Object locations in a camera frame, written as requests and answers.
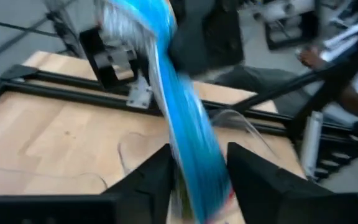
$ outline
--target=white shirt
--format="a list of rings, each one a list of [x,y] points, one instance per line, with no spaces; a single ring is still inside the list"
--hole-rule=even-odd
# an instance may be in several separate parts
[[[330,62],[345,52],[348,48],[352,47],[358,41],[358,35],[352,36],[356,32],[358,32],[358,24],[348,28],[341,34],[324,41],[323,44],[327,50],[321,53],[321,58],[327,62]],[[323,81],[312,83],[305,87],[305,91],[311,95],[314,95],[322,84]],[[352,86],[358,93],[358,74],[353,80]],[[358,121],[358,117],[348,113],[337,103],[328,104],[323,109],[323,114],[325,117],[335,120],[338,123],[342,123],[348,127],[352,126],[356,121]]]

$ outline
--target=wooden table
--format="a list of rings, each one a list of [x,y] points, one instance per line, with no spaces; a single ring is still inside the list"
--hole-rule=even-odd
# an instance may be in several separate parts
[[[36,52],[24,65],[95,79],[86,60],[57,54]],[[89,91],[51,83],[36,83]],[[220,103],[234,103],[252,95],[246,91],[205,83],[196,82],[195,87],[202,99]],[[276,112],[271,101],[255,108]],[[288,139],[264,135],[267,143],[278,155],[275,157],[271,152],[258,147],[257,142],[243,131],[217,129],[217,132],[223,142],[237,141],[260,156],[304,177]],[[154,136],[149,139],[155,139],[158,138],[156,136],[167,135],[167,125],[160,117],[6,92],[0,97],[0,194],[99,193],[103,186],[97,176],[81,174],[98,174],[108,185],[123,178],[124,169],[117,145],[128,133]],[[138,144],[142,144],[142,141],[146,140],[140,138]],[[152,153],[150,150],[157,150],[164,140],[148,142],[153,142],[152,147],[148,145],[148,150],[125,152],[126,162],[144,161]],[[5,170],[19,170],[44,176],[7,173]],[[56,178],[79,175],[81,176],[76,179]]]

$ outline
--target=clear plastic bag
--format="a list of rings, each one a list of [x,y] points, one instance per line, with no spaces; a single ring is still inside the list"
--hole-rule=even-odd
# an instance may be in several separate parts
[[[256,154],[278,158],[253,125],[238,112],[224,110],[211,121],[225,157],[227,144],[236,142]],[[139,133],[125,135],[120,140],[117,150],[121,156],[122,166],[126,175],[135,170],[166,143],[169,143],[168,133],[155,136],[144,136]],[[186,189],[183,188],[183,184],[180,182],[183,180],[180,180],[179,170],[177,171],[175,178],[177,181],[171,197],[167,223],[193,223],[192,214],[189,214],[190,205],[185,201],[186,197],[183,196],[186,193]],[[235,195],[226,202],[224,208],[210,223],[244,223]]]
[[[100,194],[106,189],[107,184],[98,174],[59,177],[0,169],[0,195]]]

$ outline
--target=person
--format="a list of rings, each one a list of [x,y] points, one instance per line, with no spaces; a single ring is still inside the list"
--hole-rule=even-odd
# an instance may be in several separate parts
[[[357,27],[358,25],[356,24],[343,34],[346,34],[346,32],[349,33],[352,28],[356,29]],[[358,35],[355,34],[354,36],[347,37],[346,40],[339,39],[338,37],[340,36],[341,34],[324,42],[326,44],[339,45],[340,47],[337,47],[331,52],[323,52],[322,49],[318,47],[304,49],[299,54],[300,62],[304,66],[315,70],[324,67],[328,62],[334,63],[337,58],[345,56],[346,52],[349,52],[349,49],[357,42]],[[230,72],[219,76],[213,83],[261,93],[269,91],[269,89],[275,86],[282,85],[295,77],[298,77],[298,75],[284,70],[238,65]],[[296,115],[321,85],[322,83],[313,83],[299,90],[279,96],[276,99],[272,99],[278,113],[289,116]],[[337,101],[328,104],[324,108],[323,114],[326,121],[343,124],[345,126],[352,126],[358,121],[358,74],[352,83],[342,91]]]

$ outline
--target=black cable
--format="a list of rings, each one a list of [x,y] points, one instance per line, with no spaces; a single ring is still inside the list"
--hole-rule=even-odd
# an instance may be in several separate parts
[[[41,31],[41,30],[37,30],[37,29],[30,29],[30,28],[26,28],[26,27],[7,24],[7,23],[4,23],[4,22],[0,22],[0,26],[11,28],[11,29],[17,29],[17,30],[21,30],[21,31],[29,31],[29,32],[32,32],[32,33],[35,33],[35,34],[46,35],[46,36],[49,36],[49,37],[58,37],[57,34],[45,32],[45,31]]]
[[[67,3],[65,3],[62,6],[62,9],[69,6],[71,3],[75,2],[76,0],[70,0]],[[30,26],[28,28],[28,30],[23,31],[23,33],[15,36],[14,38],[12,38],[11,40],[8,40],[7,42],[5,42],[4,44],[2,44],[0,46],[0,54],[3,53],[4,51],[6,51],[7,49],[11,48],[14,44],[18,43],[18,41],[20,41],[21,39],[23,39],[25,36],[27,36],[29,33],[31,33],[30,30],[36,30],[38,29],[41,25],[43,25],[45,22],[47,22],[48,19],[46,17],[44,17],[43,19],[39,20],[38,22],[36,22],[35,24],[33,24],[32,26]]]

